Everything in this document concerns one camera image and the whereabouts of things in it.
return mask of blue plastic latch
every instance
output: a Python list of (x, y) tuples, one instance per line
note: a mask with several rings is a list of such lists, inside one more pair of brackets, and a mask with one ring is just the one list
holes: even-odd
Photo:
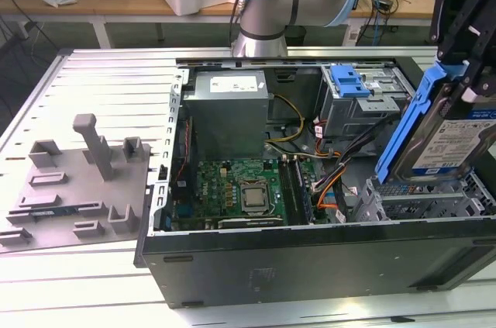
[[(415, 97), (408, 106), (403, 117), (401, 117), (398, 127), (391, 136), (386, 149), (382, 153), (382, 156), (375, 167), (375, 171), (381, 184), (385, 183), (388, 179), (393, 160), (397, 155), (403, 152), (401, 150), (401, 146), (408, 139), (410, 130), (412, 130), (416, 123), (429, 111), (431, 107), (429, 96), (436, 83), (444, 78), (455, 81), (460, 78), (460, 76), (463, 76), (466, 69), (466, 65), (448, 66), (436, 62), (433, 67), (425, 71), (424, 77), (422, 78), (417, 92), (415, 93)], [(437, 173), (443, 174), (446, 173), (446, 170), (439, 170)]]
[(362, 84), (361, 76), (349, 65), (331, 66), (331, 77), (342, 98), (366, 98), (370, 95), (370, 90)]

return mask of white label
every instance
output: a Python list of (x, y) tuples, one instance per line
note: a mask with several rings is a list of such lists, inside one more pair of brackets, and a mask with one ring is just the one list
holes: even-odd
[(315, 136), (317, 138), (322, 138), (324, 135), (324, 128), (321, 126), (315, 126)]
[(365, 87), (366, 88), (374, 88), (374, 89), (380, 89), (381, 88), (381, 86), (376, 81), (374, 81), (374, 82), (366, 82), (365, 83)]
[(53, 210), (46, 210), (44, 212), (32, 212), (31, 216), (36, 217), (36, 216), (53, 216), (55, 212)]
[(435, 174), (436, 168), (459, 167), (481, 142), (479, 134), (494, 124), (495, 120), (445, 120), (413, 168)]
[(257, 91), (257, 89), (257, 77), (255, 76), (217, 76), (210, 79), (211, 93)]
[(341, 211), (339, 209), (336, 209), (336, 219), (338, 221), (340, 221), (341, 223), (346, 222), (346, 217), (344, 216), (344, 214), (341, 213)]

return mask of yellow wire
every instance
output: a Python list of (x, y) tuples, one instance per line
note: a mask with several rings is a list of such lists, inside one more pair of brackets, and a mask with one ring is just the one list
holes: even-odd
[(296, 106), (289, 102), (289, 100), (285, 97), (283, 97), (282, 95), (279, 95), (279, 94), (274, 94), (274, 97), (275, 98), (279, 98), (279, 99), (282, 99), (283, 101), (285, 101), (293, 110), (296, 111), (296, 113), (298, 114), (298, 117), (300, 118), (300, 127), (298, 128), (298, 131), (293, 134), (292, 136), (285, 136), (284, 138), (271, 138), (269, 140), (265, 140), (266, 142), (288, 142), (289, 140), (293, 140), (294, 138), (297, 138), (300, 136), (300, 134), (303, 132), (303, 128), (304, 128), (304, 125), (305, 125), (305, 119), (303, 118), (303, 115), (298, 111), (298, 109), (296, 108)]

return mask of table leg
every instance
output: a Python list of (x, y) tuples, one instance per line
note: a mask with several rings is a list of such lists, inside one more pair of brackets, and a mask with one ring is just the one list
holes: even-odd
[(164, 41), (164, 29), (162, 28), (162, 23), (155, 23), (155, 29), (157, 30), (157, 37), (159, 41)]
[(101, 49), (112, 49), (114, 43), (107, 32), (105, 23), (103, 22), (93, 22), (93, 28), (95, 29), (96, 38), (100, 44)]
[(343, 46), (355, 47), (357, 45), (358, 36), (362, 30), (362, 23), (348, 23), (346, 32), (344, 34)]
[(12, 31), (17, 33), (17, 36), (21, 40), (27, 40), (29, 39), (29, 33), (26, 31), (26, 28), (24, 27), (27, 24), (27, 22), (13, 22), (12, 25)]

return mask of wooden desk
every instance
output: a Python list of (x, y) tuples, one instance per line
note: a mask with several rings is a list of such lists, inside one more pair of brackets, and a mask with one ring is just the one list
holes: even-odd
[[(41, 0), (15, 0), (29, 17), (37, 22), (89, 22), (102, 48), (112, 47), (105, 24), (108, 22), (152, 22), (157, 24), (163, 38), (164, 22), (228, 22), (233, 5), (221, 4), (202, 9), (198, 14), (176, 16), (164, 0), (77, 0), (77, 4), (53, 8)], [(398, 0), (397, 12), (390, 19), (396, 26), (425, 26), (430, 24), (434, 0)], [(361, 27), (370, 16), (370, 0), (360, 0), (346, 21), (344, 46), (354, 46)], [(0, 14), (6, 21), (25, 22), (26, 17), (10, 0), (0, 0)]]

